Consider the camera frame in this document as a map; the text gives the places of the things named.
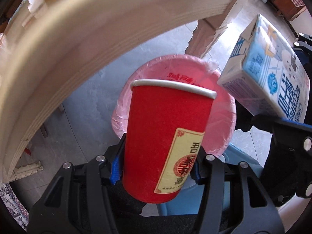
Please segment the red paper cup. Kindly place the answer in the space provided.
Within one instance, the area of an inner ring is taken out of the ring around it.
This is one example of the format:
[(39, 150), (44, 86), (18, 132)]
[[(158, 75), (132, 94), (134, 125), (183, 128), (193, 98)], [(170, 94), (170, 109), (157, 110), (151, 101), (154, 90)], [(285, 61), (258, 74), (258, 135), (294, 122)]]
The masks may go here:
[(135, 80), (131, 91), (122, 183), (139, 201), (168, 202), (192, 170), (217, 93), (158, 79)]

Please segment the white blue milk carton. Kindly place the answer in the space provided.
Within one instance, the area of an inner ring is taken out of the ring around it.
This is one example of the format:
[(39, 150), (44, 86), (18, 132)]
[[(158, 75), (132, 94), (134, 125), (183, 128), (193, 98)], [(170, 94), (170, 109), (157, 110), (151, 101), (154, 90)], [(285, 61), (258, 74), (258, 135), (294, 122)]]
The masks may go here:
[(217, 83), (254, 116), (305, 120), (309, 76), (286, 39), (261, 14), (239, 36)]

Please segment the blue trash bin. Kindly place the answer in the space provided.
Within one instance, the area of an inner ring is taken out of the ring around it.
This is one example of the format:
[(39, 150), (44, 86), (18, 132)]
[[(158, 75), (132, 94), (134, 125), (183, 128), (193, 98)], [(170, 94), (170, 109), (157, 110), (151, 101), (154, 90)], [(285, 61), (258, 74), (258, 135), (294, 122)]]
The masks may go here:
[[(226, 151), (219, 157), (223, 163), (237, 165), (239, 162), (247, 162), (256, 176), (260, 176), (263, 170), (263, 163), (258, 162), (244, 151), (233, 144), (230, 144)], [(179, 194), (171, 201), (161, 204), (146, 204), (143, 207), (141, 216), (169, 216), (169, 215), (191, 215), (198, 213), (204, 187), (198, 185), (189, 176)]]

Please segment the patterned blue white cloth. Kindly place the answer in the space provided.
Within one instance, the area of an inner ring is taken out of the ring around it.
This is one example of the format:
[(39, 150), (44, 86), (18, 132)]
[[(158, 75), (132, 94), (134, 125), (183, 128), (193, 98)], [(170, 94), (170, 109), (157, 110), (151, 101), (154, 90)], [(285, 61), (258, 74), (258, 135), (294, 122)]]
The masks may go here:
[(8, 216), (11, 217), (23, 231), (26, 231), (29, 222), (29, 213), (23, 204), (21, 204), (9, 183), (4, 183), (1, 186), (1, 201), (5, 209), (8, 210)]

